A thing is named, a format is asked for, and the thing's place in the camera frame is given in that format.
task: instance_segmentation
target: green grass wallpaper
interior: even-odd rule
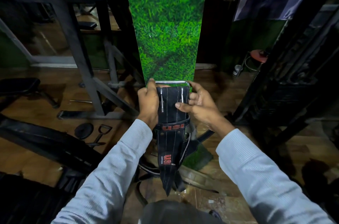
[[[205,0],[129,0],[145,80],[193,80]]]

